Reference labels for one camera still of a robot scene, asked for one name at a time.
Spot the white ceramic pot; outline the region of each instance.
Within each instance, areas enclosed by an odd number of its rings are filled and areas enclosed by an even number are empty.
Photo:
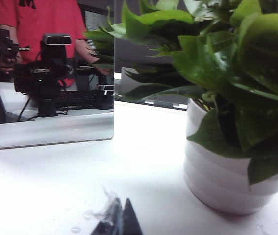
[[[187,110],[187,136],[199,128],[206,111],[192,100]],[[250,214],[266,205],[278,192],[278,174],[261,183],[248,185],[249,159],[230,159],[187,141],[185,181],[203,203],[222,212]]]

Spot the black cable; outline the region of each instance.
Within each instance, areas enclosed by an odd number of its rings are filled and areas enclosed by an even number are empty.
[[[91,80],[88,82],[87,86],[89,86],[89,85],[90,85],[90,83],[92,82],[92,80],[93,80],[94,76],[95,76],[95,74],[93,74],[93,75],[92,75],[92,78],[91,78]]]
[[[37,118],[38,117],[38,115],[35,115],[35,116],[32,116],[32,117],[30,117],[28,120],[26,120],[26,121],[32,121],[32,119],[35,119],[35,118]]]
[[[19,116],[18,116],[17,122],[20,122],[21,115],[22,115],[23,111],[25,110],[25,108],[27,107],[27,105],[28,105],[28,103],[30,102],[30,100],[31,100],[31,96],[29,95],[29,99],[27,99],[27,102],[26,102],[25,105],[23,106],[23,108],[22,108],[22,110],[21,110],[21,112],[20,112],[20,114],[19,114]]]

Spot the person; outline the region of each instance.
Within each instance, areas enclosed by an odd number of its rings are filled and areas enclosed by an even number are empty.
[[[69,34],[72,43],[66,45],[68,58],[76,51],[88,63],[97,61],[83,35],[86,28],[76,0],[0,0],[0,28],[10,31],[10,39],[19,47],[30,46],[30,51],[20,51],[16,58],[0,60],[0,69],[9,74],[15,63],[35,60],[40,52],[40,41],[45,33]],[[103,75],[109,70],[96,67]],[[67,86],[74,79],[65,79]]]

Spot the red t-shirt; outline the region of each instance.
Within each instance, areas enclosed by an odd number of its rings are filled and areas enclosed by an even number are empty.
[[[30,46],[30,51],[20,52],[23,63],[34,61],[45,33],[70,35],[68,58],[74,56],[75,39],[85,39],[86,29],[76,0],[0,0],[0,24],[17,29],[19,47]],[[68,86],[73,82],[66,79]]]

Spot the table surface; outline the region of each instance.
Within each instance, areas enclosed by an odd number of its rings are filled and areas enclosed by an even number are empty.
[[[0,235],[90,234],[130,198],[145,235],[278,235],[278,193],[248,216],[201,203],[183,179],[186,112],[115,103],[111,140],[0,150]]]

